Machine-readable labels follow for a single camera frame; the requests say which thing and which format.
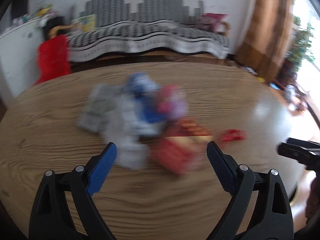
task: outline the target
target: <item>patterned blanket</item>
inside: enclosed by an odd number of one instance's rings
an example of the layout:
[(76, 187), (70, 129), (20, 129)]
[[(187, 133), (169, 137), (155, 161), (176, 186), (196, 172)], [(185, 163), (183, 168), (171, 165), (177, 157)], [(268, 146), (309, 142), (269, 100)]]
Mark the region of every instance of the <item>patterned blanket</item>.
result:
[[(203, 12), (202, 1), (187, 0), (187, 4), (184, 0), (125, 1), (85, 2), (85, 10), (78, 10), (77, 16), (95, 14), (98, 28), (69, 37), (70, 61), (84, 62), (108, 52), (138, 53), (155, 48), (180, 53), (205, 51), (219, 59), (228, 55), (228, 38), (194, 28)], [(132, 3), (136, 3), (134, 13)]]

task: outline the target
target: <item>toy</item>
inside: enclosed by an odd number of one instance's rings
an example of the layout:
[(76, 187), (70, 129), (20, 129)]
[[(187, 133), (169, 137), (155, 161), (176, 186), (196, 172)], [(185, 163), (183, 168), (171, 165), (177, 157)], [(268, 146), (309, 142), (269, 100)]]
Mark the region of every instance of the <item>toy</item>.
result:
[(231, 142), (231, 141), (241, 141), (246, 140), (247, 134), (245, 131), (238, 130), (238, 129), (229, 129), (227, 130), (222, 136), (222, 142)]
[(169, 121), (184, 117), (188, 111), (186, 97), (176, 85), (165, 85), (156, 93), (157, 111), (166, 114)]
[(141, 96), (143, 93), (152, 93), (159, 89), (156, 82), (152, 81), (146, 73), (135, 73), (129, 76), (126, 82), (126, 89), (132, 92), (135, 97)]
[(154, 144), (151, 158), (176, 174), (186, 174), (203, 163), (206, 145), (212, 140), (207, 129), (187, 118), (173, 123)]

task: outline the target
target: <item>pink cloth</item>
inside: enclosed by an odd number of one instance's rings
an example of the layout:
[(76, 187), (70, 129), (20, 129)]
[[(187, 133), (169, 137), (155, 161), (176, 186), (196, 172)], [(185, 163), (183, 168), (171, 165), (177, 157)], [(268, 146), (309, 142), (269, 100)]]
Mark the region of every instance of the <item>pink cloth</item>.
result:
[(157, 112), (166, 114), (173, 121), (187, 114), (188, 104), (185, 95), (176, 85), (163, 86), (156, 95)]
[(226, 16), (227, 14), (205, 13), (199, 20), (198, 28), (206, 31), (217, 32), (219, 25)]

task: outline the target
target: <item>blue gripper pad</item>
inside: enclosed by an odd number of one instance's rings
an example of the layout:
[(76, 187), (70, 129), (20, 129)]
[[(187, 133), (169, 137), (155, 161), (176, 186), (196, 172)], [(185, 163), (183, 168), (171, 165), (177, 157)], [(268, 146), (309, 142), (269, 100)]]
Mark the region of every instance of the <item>blue gripper pad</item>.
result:
[(89, 181), (87, 186), (87, 192), (89, 196), (92, 196), (94, 193), (100, 191), (101, 186), (106, 179), (113, 163), (117, 157), (117, 147), (115, 144), (111, 144), (109, 148), (105, 149), (105, 152), (102, 152), (102, 157), (95, 165), (93, 170), (89, 175)]
[(231, 156), (223, 154), (214, 141), (207, 145), (207, 157), (224, 191), (233, 196), (236, 191), (235, 160)]

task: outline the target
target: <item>wood grain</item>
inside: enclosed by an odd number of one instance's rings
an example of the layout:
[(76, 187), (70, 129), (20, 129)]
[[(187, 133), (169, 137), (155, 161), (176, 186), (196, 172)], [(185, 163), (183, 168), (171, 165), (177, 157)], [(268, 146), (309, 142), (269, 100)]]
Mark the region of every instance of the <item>wood grain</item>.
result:
[[(44, 172), (71, 171), (105, 147), (98, 135), (76, 126), (92, 87), (99, 82), (121, 84), (129, 74), (142, 71), (159, 84), (180, 84), (189, 115), (214, 131), (215, 138), (225, 129), (246, 130), (246, 141), (229, 143), (223, 151), (254, 171), (278, 169), (288, 193), (293, 189), (303, 167), (275, 151), (290, 134), (292, 116), (249, 73), (183, 62), (98, 68), (30, 88), (15, 99), (0, 124), (0, 198), (24, 234), (28, 235), (33, 200)], [(113, 166), (93, 200), (119, 240), (194, 240), (206, 239), (230, 196), (208, 161), (181, 177), (150, 162), (141, 171)], [(253, 204), (254, 198), (241, 230)], [(83, 232), (72, 204), (70, 208)]]

